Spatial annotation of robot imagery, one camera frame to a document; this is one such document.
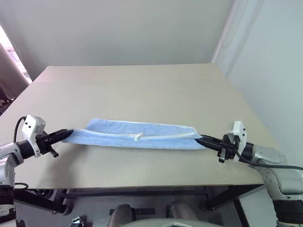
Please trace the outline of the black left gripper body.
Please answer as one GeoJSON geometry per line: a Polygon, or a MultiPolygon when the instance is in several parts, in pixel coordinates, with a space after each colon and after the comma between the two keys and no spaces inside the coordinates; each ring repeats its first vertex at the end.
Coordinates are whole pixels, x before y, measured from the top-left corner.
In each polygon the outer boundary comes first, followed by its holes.
{"type": "Polygon", "coordinates": [[[58,157],[59,154],[52,148],[52,145],[57,143],[58,135],[56,132],[48,134],[43,132],[41,135],[36,136],[36,143],[42,155],[50,153],[54,158],[58,157]]]}

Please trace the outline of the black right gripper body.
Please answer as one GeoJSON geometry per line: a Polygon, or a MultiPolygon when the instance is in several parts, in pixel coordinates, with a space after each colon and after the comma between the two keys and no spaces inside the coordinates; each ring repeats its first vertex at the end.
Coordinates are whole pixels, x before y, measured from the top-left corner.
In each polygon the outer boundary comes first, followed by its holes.
{"type": "Polygon", "coordinates": [[[234,159],[236,152],[238,151],[238,142],[231,141],[227,134],[225,134],[221,141],[221,147],[217,153],[220,163],[224,163],[225,160],[234,159]]]}

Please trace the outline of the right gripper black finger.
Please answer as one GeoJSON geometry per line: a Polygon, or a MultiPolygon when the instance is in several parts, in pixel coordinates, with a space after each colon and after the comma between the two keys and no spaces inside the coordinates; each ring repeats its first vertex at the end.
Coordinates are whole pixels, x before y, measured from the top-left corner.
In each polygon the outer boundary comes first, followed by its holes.
{"type": "Polygon", "coordinates": [[[221,145],[222,139],[218,139],[208,135],[201,135],[200,141],[202,144],[206,145],[221,145]]]}
{"type": "Polygon", "coordinates": [[[195,139],[195,141],[196,141],[198,144],[200,144],[200,145],[202,145],[202,146],[204,146],[204,147],[206,147],[206,148],[209,148],[209,149],[212,149],[212,150],[215,150],[215,151],[220,151],[220,150],[222,150],[222,145],[206,145],[206,144],[204,145],[204,144],[201,143],[200,138],[195,139]]]}

